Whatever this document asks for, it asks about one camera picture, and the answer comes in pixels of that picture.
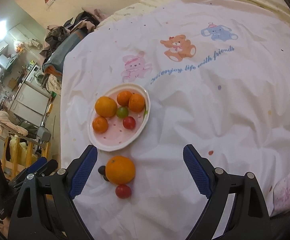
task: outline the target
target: black fruit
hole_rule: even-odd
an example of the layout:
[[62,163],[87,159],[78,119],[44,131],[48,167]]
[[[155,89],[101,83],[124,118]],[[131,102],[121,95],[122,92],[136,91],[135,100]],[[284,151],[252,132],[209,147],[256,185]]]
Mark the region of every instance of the black fruit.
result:
[[98,168],[98,173],[101,175],[105,175],[105,166],[104,165]]
[[104,180],[109,181],[105,174],[103,175],[103,178]]

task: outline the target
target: pink bear print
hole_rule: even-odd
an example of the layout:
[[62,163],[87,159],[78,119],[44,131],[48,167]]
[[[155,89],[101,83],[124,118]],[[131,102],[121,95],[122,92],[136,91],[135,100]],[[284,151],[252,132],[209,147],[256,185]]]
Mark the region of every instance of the pink bear print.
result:
[[123,82],[133,82],[136,78],[144,78],[147,72],[153,70],[151,63],[146,63],[144,59],[145,52],[140,51],[136,56],[127,55],[123,57],[125,70],[121,73]]

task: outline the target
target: orange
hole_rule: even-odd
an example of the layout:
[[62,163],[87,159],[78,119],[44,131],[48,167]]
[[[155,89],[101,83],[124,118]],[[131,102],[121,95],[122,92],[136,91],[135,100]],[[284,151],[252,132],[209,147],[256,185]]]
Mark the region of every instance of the orange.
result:
[[116,97],[117,103],[121,106],[128,106],[131,96],[132,93],[130,91],[122,91]]
[[106,118],[99,116],[93,120],[92,127],[95,132],[104,133],[108,129],[108,122]]
[[144,109],[145,99],[139,94],[133,94],[128,102],[128,107],[131,111],[139,113]]
[[117,104],[114,99],[100,97],[95,103],[95,111],[102,117],[112,117],[116,114]]
[[114,156],[105,167],[107,179],[116,185],[127,184],[135,177],[135,165],[126,157]]

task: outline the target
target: blue textured pad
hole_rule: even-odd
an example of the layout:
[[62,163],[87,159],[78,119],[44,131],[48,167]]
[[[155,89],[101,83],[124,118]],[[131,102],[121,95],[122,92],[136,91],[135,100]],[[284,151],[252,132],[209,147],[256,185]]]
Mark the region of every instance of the blue textured pad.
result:
[[194,156],[193,152],[187,146],[184,147],[183,150],[183,159],[190,174],[192,175],[199,193],[205,195],[209,199],[213,193],[211,190],[209,177]]
[[47,163],[47,159],[45,157],[39,158],[35,163],[29,166],[29,168],[27,169],[27,173],[30,174],[30,173],[36,172],[46,163]]
[[74,199],[75,196],[82,193],[82,190],[87,182],[89,175],[97,161],[97,148],[92,147],[90,152],[86,155],[81,166],[77,169],[72,178],[71,190],[69,196]]

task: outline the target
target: red tomato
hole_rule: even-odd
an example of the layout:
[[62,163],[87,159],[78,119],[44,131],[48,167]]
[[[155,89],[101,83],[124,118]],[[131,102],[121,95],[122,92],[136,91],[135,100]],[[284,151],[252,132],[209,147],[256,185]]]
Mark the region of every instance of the red tomato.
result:
[[123,119],[123,126],[126,129],[133,130],[136,126],[136,121],[133,117],[128,116]]
[[121,199],[129,198],[132,195],[132,190],[125,184],[118,185],[115,189],[115,194]]

